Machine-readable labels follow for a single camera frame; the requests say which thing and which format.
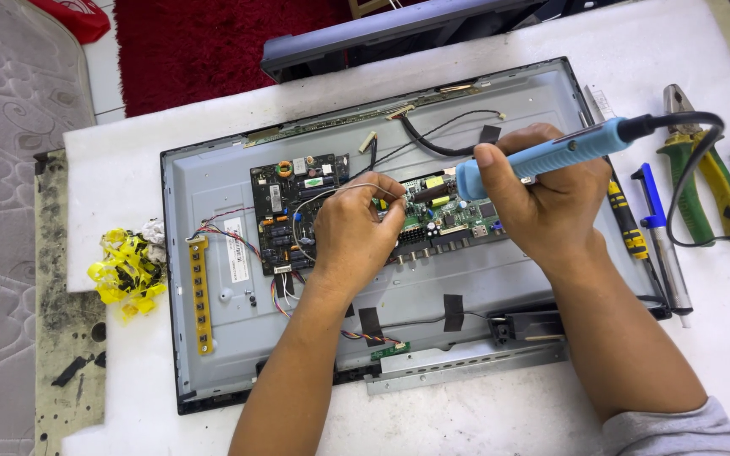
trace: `white foam sheet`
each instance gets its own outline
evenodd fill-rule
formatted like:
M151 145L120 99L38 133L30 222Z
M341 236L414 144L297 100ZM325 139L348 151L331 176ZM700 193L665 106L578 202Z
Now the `white foam sheet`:
M85 271L101 254L102 233L116 226L139 228L162 216L163 150L563 55L580 83L601 88L625 117L660 113L664 87L679 84L697 109L725 119L725 138L717 148L730 166L730 54L705 2L617 5L66 133L68 288L92 289ZM613 156L636 217L646 214L646 205L627 177L644 161L653 165L668 200L667 160L654 153L664 138L657 133ZM711 195L703 190L701 195L718 230ZM681 329L676 318L662 326L730 413L730 244L681 249L678 255L695 304L694 327ZM64 439L64 454L226 453L241 406L177 416L167 296L157 302L157 310L128 326L109 318L106 423ZM335 387L318 453L550 454L559 448L560 454L594 454L599 442L599 424L573 369L560 363L376 397L367 396L361 382Z

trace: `barcode sticker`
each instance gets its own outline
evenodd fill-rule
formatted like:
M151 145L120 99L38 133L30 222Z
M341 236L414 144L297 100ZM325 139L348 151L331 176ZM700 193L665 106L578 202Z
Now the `barcode sticker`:
M272 212L281 212L283 206L281 206L281 186L272 185L269 187L269 199L272 203Z
M241 218L230 218L224 221L224 231L238 234L243 237ZM229 276L233 283L244 282L250 279L250 270L247 266L247 246L235 238L227 238L227 255L229 256Z

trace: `blue soldering iron handle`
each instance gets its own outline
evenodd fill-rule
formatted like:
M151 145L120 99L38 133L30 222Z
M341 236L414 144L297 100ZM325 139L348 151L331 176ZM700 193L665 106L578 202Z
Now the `blue soldering iron handle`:
M522 179L627 149L632 142L626 143L618 135L618 124L622 120L626 119L616 117L562 138L513 153L509 155L509 163L514 174ZM459 163L455 174L461 198L464 200L488 198L475 160Z

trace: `label sticker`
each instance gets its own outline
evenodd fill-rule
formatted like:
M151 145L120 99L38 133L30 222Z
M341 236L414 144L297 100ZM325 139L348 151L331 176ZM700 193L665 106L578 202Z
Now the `label sticker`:
M317 187L318 185L323 185L323 180L322 178L306 179L303 181L303 184L306 185L306 188Z
M224 221L224 231L238 234L243 237L241 218L230 218ZM227 238L227 255L229 256L229 276L233 283L244 282L250 279L250 270L247 266L247 246L235 238Z
M269 200L272 203L272 212L281 212L283 206L281 206L281 186L273 185L269 187Z

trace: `yellow tape scraps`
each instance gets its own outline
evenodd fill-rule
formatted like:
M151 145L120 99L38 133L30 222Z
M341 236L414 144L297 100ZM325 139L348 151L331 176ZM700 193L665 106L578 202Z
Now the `yellow tape scraps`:
M101 238L103 261L87 270L104 304L123 302L123 320L137 313L145 315L155 304L152 300L166 290L162 268L148 258L148 242L139 234L117 228Z

